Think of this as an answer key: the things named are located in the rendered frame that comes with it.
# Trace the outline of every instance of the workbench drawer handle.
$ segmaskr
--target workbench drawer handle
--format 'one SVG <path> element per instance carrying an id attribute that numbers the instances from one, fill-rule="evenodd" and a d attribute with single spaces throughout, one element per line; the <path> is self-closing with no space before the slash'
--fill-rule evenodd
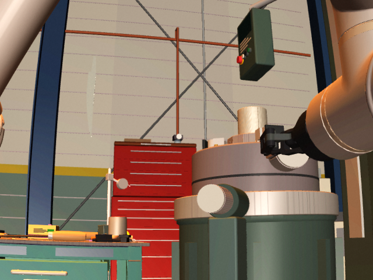
<path id="1" fill-rule="evenodd" d="M 19 270 L 14 269 L 10 271 L 11 274 L 16 275 L 49 275 L 49 276 L 67 276 L 66 271 L 42 271 L 42 270 Z"/>

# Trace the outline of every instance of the red emergency stop button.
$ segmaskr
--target red emergency stop button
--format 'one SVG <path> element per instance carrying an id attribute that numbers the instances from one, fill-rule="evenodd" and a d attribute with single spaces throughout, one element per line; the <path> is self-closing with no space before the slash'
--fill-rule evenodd
<path id="1" fill-rule="evenodd" d="M 243 62 L 244 62 L 244 59 L 242 58 L 242 56 L 239 55 L 239 56 L 237 57 L 237 63 L 238 63 L 238 64 L 242 64 Z"/>

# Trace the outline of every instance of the red tool cabinet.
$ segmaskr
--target red tool cabinet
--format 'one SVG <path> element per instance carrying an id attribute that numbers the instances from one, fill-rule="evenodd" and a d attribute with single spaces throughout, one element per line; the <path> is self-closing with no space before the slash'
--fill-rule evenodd
<path id="1" fill-rule="evenodd" d="M 126 216 L 129 233 L 149 242 L 142 251 L 142 278 L 170 278 L 172 242 L 179 241 L 174 200 L 192 195 L 192 155 L 195 144 L 115 142 L 111 215 Z"/>

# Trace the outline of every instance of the blue steel column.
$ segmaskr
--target blue steel column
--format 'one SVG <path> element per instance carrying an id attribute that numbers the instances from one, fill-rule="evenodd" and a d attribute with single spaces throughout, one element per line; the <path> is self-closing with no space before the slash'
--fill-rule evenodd
<path id="1" fill-rule="evenodd" d="M 41 32 L 27 176 L 28 225 L 52 223 L 59 87 L 69 0 L 60 0 Z"/>
<path id="2" fill-rule="evenodd" d="M 311 24 L 312 45 L 314 47 L 317 87 L 318 91 L 321 92 L 333 82 L 322 3 L 321 0 L 307 0 L 307 5 Z M 324 165 L 325 177 L 330 178 L 332 192 L 338 195 L 339 212 L 342 212 L 342 184 L 339 160 L 330 160 L 324 162 Z"/>

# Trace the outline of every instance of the green workbench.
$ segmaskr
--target green workbench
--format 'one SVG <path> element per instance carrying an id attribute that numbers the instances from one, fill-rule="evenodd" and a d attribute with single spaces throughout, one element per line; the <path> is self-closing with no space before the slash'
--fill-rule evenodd
<path id="1" fill-rule="evenodd" d="M 149 243 L 1 238 L 0 275 L 7 280 L 106 280 L 109 260 L 117 260 L 117 280 L 141 280 L 143 246 Z"/>

